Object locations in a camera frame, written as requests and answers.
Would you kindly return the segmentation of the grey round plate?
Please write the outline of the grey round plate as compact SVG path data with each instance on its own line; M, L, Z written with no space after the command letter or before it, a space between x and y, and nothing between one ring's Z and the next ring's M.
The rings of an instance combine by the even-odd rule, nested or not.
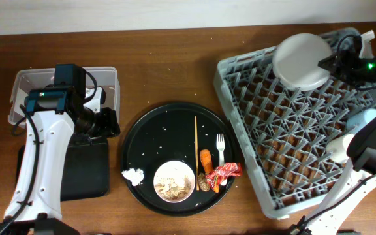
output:
M287 89L314 90L330 77L330 73L320 68L318 62L331 55L331 47L320 36L296 34L285 39L275 49L273 72Z

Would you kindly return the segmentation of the light blue cup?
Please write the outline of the light blue cup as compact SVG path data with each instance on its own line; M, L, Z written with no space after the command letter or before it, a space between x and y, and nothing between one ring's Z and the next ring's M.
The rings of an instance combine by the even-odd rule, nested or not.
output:
M374 118L376 118L376 109L368 108L350 117L346 123L346 128L350 130L351 133L357 133Z

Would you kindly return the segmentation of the white tissue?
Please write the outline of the white tissue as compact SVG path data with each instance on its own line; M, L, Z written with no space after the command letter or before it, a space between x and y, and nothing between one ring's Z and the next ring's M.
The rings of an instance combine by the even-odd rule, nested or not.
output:
M123 170L121 172L126 180L131 182L133 187L139 185L144 179L144 171L140 168L130 168L129 170Z

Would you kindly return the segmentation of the white paper cup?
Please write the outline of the white paper cup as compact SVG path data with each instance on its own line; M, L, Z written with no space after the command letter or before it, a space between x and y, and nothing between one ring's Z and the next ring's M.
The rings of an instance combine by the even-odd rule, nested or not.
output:
M347 149L354 138L354 134L346 134L329 142L326 146L330 160L335 163L344 164L348 161Z

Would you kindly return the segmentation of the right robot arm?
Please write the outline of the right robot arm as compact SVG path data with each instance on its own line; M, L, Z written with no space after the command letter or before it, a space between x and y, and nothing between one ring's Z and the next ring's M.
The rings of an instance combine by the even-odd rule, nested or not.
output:
M357 91L376 89L376 54L371 49L375 34L354 35L354 50L342 50L319 61L318 66ZM376 188L376 117L356 134L328 144L331 158L344 162L339 179L316 210L303 216L288 234L336 234L357 205Z

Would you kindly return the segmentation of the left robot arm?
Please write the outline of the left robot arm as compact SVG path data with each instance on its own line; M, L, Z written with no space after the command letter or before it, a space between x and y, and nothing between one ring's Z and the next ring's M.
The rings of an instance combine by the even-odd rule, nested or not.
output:
M116 111L103 107L106 93L87 89L93 75L75 64L56 65L54 81L32 89L19 106L27 139L16 190L0 234L77 234L61 214L61 182L72 138L91 141L120 133Z

